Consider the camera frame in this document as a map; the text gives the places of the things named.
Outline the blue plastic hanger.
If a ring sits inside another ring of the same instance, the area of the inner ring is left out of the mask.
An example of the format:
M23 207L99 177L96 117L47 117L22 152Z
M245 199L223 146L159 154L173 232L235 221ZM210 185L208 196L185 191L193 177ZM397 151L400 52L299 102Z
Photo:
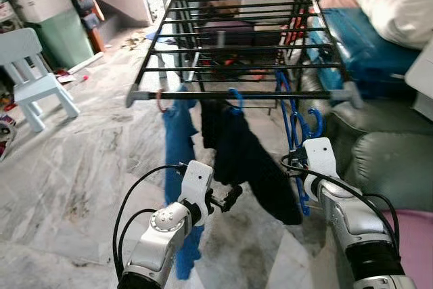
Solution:
M242 115L242 110L244 109L244 97L242 97L241 92L236 88L229 88L228 92L232 94L236 100L236 105L232 107L232 113L235 115Z
M323 133L323 117L321 112L315 108L307 110L309 115L315 118L318 123L317 128L313 131L307 124L305 118L301 116L299 110L299 100L297 98L290 98L288 102L284 99L279 100L279 106L281 106L282 116L286 134L288 136L288 145L290 146L290 155L294 150L300 149L303 141L306 139L320 137ZM301 212L304 216L311 215L309 204L310 197L304 190L304 179L300 175L290 174L290 179L294 181L299 196L299 205Z

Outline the pink hanger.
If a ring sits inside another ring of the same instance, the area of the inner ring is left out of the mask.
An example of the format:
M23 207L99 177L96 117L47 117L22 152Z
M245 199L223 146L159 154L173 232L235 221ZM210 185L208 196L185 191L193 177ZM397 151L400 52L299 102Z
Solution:
M167 112L167 107L163 106L163 102L162 102L163 92L164 92L164 88L160 88L155 92L156 106L157 106L158 110L160 111L160 113L162 113L162 114Z

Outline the navy garment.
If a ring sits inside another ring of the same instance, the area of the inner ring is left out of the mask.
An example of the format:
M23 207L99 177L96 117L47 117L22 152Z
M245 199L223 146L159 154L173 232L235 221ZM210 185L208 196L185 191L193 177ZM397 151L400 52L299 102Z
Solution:
M302 224L290 180L251 131L244 113L225 100L200 103L204 147L214 150L214 178L225 185L248 183L273 218L288 226Z

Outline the blue shirt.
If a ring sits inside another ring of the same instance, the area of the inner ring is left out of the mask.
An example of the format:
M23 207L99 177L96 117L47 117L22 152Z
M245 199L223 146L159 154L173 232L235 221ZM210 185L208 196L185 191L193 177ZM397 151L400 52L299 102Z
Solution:
M165 163L189 163L196 158L192 137L198 134L193 125L191 108L197 106L192 98L177 98L162 113L165 128ZM176 202L181 194L182 175L171 169L164 177L164 198L167 204ZM178 280L188 280L194 263L201 258L199 242L203 226L193 227L185 238L182 249L176 255L175 267Z

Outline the dark green leather sofa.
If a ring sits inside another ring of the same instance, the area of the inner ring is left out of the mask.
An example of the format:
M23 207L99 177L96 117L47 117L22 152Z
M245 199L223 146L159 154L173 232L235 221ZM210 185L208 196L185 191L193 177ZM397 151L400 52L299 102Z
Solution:
M338 174L364 193L383 194L398 209L433 211L433 126L414 109L417 91L393 83L357 81L363 106L313 98L299 110L311 129L324 120L323 135L335 151Z

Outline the black drying rack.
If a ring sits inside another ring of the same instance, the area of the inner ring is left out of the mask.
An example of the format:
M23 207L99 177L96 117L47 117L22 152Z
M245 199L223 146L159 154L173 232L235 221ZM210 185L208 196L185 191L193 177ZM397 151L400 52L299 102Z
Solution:
M203 47L210 21L248 21L250 47ZM317 0L166 0L126 104L155 99L313 99L363 105Z

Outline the blue suitcase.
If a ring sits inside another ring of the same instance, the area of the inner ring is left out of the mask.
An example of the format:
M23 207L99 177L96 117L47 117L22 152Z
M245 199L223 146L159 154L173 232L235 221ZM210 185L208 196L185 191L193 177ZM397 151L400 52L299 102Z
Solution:
M405 82L420 51L401 47L378 35L358 7L325 8L322 16L337 41L344 68L362 98L408 98L415 90Z

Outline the pink sheet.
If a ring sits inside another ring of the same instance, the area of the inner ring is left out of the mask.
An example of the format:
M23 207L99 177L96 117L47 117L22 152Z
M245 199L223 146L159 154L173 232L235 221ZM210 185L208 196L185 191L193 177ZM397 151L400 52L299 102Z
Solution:
M403 270L417 289L433 289L433 215L417 210L397 210Z

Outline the purple box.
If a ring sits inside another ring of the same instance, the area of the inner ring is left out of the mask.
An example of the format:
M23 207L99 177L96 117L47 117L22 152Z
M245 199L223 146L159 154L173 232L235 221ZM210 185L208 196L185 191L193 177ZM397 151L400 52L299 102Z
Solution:
M210 21L205 23L203 47L250 47L254 44L254 25L248 21Z

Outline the white plastic drawer unit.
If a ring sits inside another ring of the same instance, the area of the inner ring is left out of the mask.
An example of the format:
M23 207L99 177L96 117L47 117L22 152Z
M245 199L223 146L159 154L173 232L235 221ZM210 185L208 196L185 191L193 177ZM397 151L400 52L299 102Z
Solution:
M433 121L433 40L431 39L405 73L405 82L417 92L413 109Z

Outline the white tube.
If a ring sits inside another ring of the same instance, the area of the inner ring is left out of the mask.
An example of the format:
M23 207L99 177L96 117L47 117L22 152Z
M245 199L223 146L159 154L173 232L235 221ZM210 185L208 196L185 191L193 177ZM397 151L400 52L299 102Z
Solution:
M56 74L57 81L61 82L62 84L70 83L73 81L76 81L76 73L80 72L80 70L87 68L90 64L94 63L97 60L100 60L104 56L104 53L97 53L90 57L87 60L84 60L80 64L77 64L76 66L71 67L71 69L65 70L64 72L60 72L59 74Z

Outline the white pillow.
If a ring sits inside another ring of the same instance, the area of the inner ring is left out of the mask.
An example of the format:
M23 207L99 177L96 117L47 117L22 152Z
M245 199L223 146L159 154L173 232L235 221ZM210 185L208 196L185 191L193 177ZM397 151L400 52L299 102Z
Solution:
M382 39L421 50L433 35L433 0L356 0Z

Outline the light blue kids chair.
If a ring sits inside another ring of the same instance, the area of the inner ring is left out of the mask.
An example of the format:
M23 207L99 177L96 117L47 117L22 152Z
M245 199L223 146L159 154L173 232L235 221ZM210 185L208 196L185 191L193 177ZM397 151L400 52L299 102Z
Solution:
M77 118L81 111L73 97L57 81L41 57L41 43L31 27L0 33L0 66L14 82L14 100L22 109L34 132L45 129L37 101L44 97L59 98L68 118Z

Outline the colourful toy car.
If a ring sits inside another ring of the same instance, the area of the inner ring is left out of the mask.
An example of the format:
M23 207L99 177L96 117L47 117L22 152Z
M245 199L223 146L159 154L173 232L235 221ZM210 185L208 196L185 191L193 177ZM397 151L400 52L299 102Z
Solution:
M0 162L9 153L9 147L12 146L16 134L18 134L16 121L8 115L0 114Z

